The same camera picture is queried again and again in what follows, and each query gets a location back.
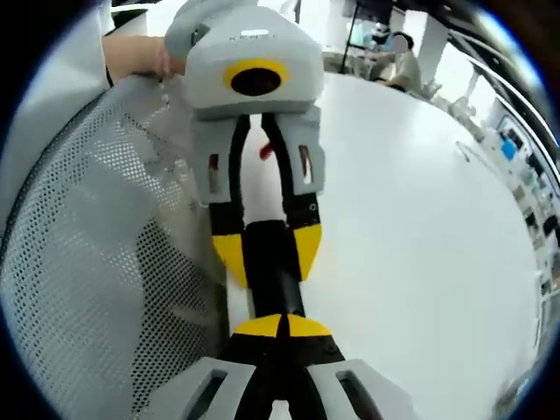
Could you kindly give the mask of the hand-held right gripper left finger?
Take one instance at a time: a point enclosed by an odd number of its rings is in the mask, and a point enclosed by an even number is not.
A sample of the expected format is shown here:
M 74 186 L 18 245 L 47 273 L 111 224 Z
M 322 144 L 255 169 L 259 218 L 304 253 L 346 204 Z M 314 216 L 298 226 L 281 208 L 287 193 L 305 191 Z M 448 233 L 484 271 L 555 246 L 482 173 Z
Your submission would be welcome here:
M 240 326 L 217 357 L 203 357 L 151 392 L 142 419 L 268 419 L 280 398 L 281 316 Z

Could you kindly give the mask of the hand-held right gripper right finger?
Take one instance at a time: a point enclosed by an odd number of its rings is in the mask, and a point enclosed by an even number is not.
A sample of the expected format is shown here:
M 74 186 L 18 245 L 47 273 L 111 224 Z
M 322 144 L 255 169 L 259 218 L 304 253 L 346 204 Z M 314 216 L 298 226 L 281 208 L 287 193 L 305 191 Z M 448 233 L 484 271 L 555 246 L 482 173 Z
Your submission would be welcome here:
M 410 394 L 362 359 L 347 359 L 319 322 L 288 315 L 287 401 L 293 419 L 415 419 Z

